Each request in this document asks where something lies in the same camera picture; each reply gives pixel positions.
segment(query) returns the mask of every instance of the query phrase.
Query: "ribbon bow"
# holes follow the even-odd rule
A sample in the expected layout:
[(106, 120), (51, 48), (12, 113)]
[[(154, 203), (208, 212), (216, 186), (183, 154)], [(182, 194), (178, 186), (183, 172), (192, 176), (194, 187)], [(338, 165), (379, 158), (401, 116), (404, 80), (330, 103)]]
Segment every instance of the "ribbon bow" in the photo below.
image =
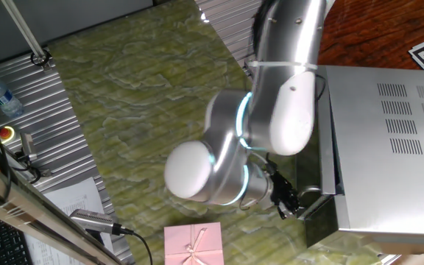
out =
[(205, 231), (207, 228), (203, 228), (200, 230), (199, 235), (197, 236), (197, 239), (194, 240), (194, 225), (191, 225), (191, 243), (188, 244), (185, 249), (188, 251), (188, 253), (180, 253), (180, 254), (169, 254), (166, 255), (166, 258), (185, 258), (188, 257), (184, 262), (183, 265), (186, 265), (189, 261), (191, 262), (191, 265), (194, 265), (195, 262), (197, 262), (200, 265), (207, 265), (203, 263), (198, 257), (197, 254), (200, 255), (210, 255), (210, 254), (219, 254), (222, 253), (221, 250), (208, 250), (208, 251), (196, 251), (197, 247), (199, 246), (200, 241), (202, 240), (202, 236), (204, 236)]

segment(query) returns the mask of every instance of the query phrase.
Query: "white paper sheet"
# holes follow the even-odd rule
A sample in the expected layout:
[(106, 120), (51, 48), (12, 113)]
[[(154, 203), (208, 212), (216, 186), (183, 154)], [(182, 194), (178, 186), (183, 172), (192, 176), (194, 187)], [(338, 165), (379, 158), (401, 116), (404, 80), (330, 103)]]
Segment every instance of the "white paper sheet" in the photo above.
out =
[[(92, 177), (76, 185), (45, 194), (53, 204), (70, 215), (76, 209), (104, 213), (101, 198)], [(36, 238), (25, 235), (34, 265), (81, 265), (83, 263), (50, 247)], [(101, 233), (105, 247), (113, 252), (110, 235)]]

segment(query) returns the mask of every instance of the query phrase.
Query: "wooden table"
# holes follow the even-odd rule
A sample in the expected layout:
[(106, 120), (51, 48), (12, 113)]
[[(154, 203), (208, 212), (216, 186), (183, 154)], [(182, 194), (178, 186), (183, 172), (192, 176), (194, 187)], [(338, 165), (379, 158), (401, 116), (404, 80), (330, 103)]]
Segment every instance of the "wooden table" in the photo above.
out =
[(421, 69), (409, 50), (424, 42), (424, 0), (336, 0), (319, 65)]

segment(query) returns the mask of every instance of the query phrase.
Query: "pink gift box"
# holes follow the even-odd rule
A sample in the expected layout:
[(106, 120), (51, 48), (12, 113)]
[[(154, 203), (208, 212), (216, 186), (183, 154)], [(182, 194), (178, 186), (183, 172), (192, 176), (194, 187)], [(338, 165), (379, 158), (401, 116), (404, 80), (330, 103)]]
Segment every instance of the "pink gift box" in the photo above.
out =
[(220, 223), (165, 227), (165, 265), (224, 265)]

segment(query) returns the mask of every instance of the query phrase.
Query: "green marble floor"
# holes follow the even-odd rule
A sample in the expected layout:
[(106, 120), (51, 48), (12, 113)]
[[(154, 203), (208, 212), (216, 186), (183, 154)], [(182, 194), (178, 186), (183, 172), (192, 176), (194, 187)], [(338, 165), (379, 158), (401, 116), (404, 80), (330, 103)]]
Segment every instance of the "green marble floor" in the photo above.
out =
[[(121, 222), (163, 263), (163, 228), (221, 222), (226, 264), (373, 264), (370, 255), (305, 250), (303, 224), (275, 210), (207, 206), (173, 197), (163, 168), (179, 143), (202, 134), (223, 88), (250, 87), (192, 0), (174, 0), (49, 46)], [(281, 158), (289, 177), (289, 158)], [(146, 250), (127, 237), (138, 264)]]

